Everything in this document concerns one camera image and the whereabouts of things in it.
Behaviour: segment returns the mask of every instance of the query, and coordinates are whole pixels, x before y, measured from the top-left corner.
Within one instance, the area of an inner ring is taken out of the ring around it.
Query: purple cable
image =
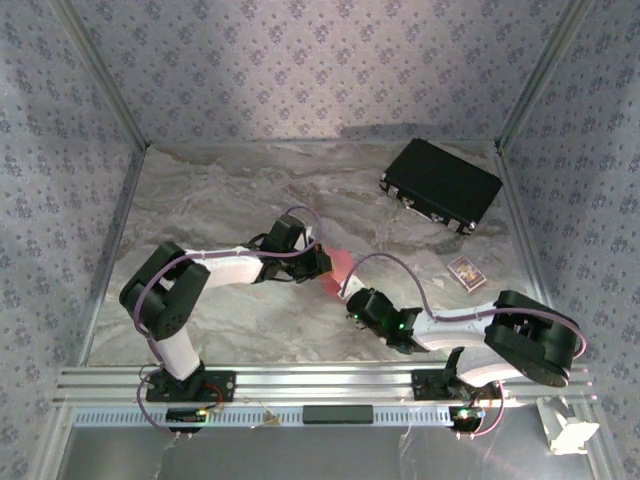
[[[367,259],[369,259],[371,257],[386,257],[386,258],[390,258],[394,262],[400,264],[400,266],[402,268],[404,268],[409,273],[409,275],[411,275],[411,278],[416,283],[416,286],[418,287],[418,291],[420,292],[420,297],[422,298],[422,306],[424,307],[424,311],[427,313],[427,315],[429,315],[431,318],[433,318],[437,322],[447,322],[447,323],[465,322],[467,320],[490,317],[490,316],[493,316],[493,315],[499,314],[499,313],[510,313],[510,314],[514,314],[515,313],[515,314],[522,314],[522,315],[535,315],[535,316],[540,317],[540,318],[546,318],[547,320],[552,320],[554,322],[558,322],[560,325],[568,328],[573,333],[575,333],[575,335],[580,339],[580,348],[574,353],[573,358],[580,357],[585,352],[585,350],[587,349],[587,338],[584,336],[584,334],[582,333],[580,328],[577,325],[575,325],[573,322],[571,322],[571,321],[567,320],[566,318],[563,318],[560,315],[557,315],[555,313],[543,312],[543,311],[535,310],[535,309],[532,309],[532,308],[495,308],[493,310],[486,310],[484,312],[478,312],[477,314],[470,313],[470,314],[466,314],[466,315],[459,315],[457,317],[438,317],[438,316],[435,316],[433,314],[433,311],[429,307],[429,303],[427,301],[427,295],[425,294],[424,288],[422,287],[422,284],[420,283],[420,279],[417,277],[417,275],[413,272],[413,270],[411,270],[411,268],[406,263],[404,263],[398,257],[396,257],[394,255],[391,255],[390,253],[384,253],[384,252],[370,253],[369,255],[366,255],[366,256],[362,257],[360,260],[358,260],[355,263],[355,265],[353,267],[351,267],[351,270],[349,270],[349,273],[347,274],[347,276],[344,279],[344,285],[342,286],[342,290],[340,292],[341,296],[344,296],[344,294],[345,294],[345,292],[347,290],[347,284],[349,283],[349,280],[351,279],[351,276],[356,271],[356,269],[362,264],[362,262],[364,262],[365,260],[367,260]]]
[[[295,207],[291,207],[285,213],[288,214],[288,213],[292,212],[293,210],[306,210],[306,211],[310,212],[316,219],[316,223],[318,225],[318,233],[315,236],[315,238],[313,239],[313,241],[311,243],[309,243],[309,245],[307,245],[302,250],[298,250],[296,252],[291,252],[291,253],[261,252],[259,250],[246,250],[246,251],[243,251],[243,252],[236,252],[236,251],[229,251],[229,252],[198,252],[198,253],[190,253],[190,254],[187,254],[187,255],[183,255],[181,257],[176,258],[175,260],[172,260],[171,262],[167,263],[164,267],[162,267],[158,271],[158,273],[156,273],[151,278],[149,283],[147,283],[145,285],[145,287],[142,289],[142,292],[140,292],[140,297],[138,297],[138,301],[136,302],[136,306],[133,309],[133,325],[135,326],[135,328],[138,331],[138,333],[142,334],[145,338],[147,338],[147,341],[150,342],[149,333],[147,331],[145,331],[140,325],[140,310],[142,309],[142,304],[144,303],[144,299],[147,297],[147,295],[149,294],[151,289],[154,287],[154,285],[156,283],[158,283],[160,281],[160,279],[169,270],[171,270],[173,267],[175,267],[180,262],[184,262],[185,260],[188,260],[188,259],[226,258],[226,257],[236,257],[236,256],[240,256],[240,257],[293,258],[293,257],[297,257],[298,255],[302,255],[303,253],[306,253],[309,250],[311,250],[312,248],[314,248],[316,246],[316,244],[318,243],[318,240],[320,239],[320,236],[322,235],[322,221],[320,220],[320,216],[316,213],[315,210],[313,210],[312,208],[309,208],[307,206],[304,206],[304,205],[297,205]]]
[[[485,430],[482,430],[481,432],[473,432],[473,436],[474,437],[481,437],[483,435],[486,435],[487,433],[495,430],[495,428],[498,426],[498,424],[500,423],[500,420],[502,420],[502,417],[504,415],[504,388],[502,386],[502,382],[498,382],[498,388],[500,389],[500,410],[498,410],[498,415],[496,416],[495,420],[493,421],[493,423],[491,425],[489,425]],[[480,427],[482,427],[482,422],[480,423],[480,425],[478,426],[478,430],[480,430]]]
[[[160,368],[156,368],[154,371],[150,372],[149,374],[147,374],[146,377],[144,377],[144,379],[138,385],[138,389],[136,390],[136,400],[138,402],[138,407],[140,407],[140,411],[142,412],[142,416],[147,420],[147,422],[149,422],[149,424],[152,427],[160,430],[163,433],[167,433],[169,435],[174,436],[174,435],[176,435],[175,432],[172,432],[167,427],[163,427],[162,425],[158,424],[158,422],[156,422],[153,419],[151,414],[145,408],[144,402],[142,401],[142,387],[144,386],[145,383],[149,383],[149,379],[151,378],[152,375],[155,375],[156,373],[160,373],[160,372],[162,372],[162,370],[163,370],[163,368],[162,368],[162,366],[160,366]]]

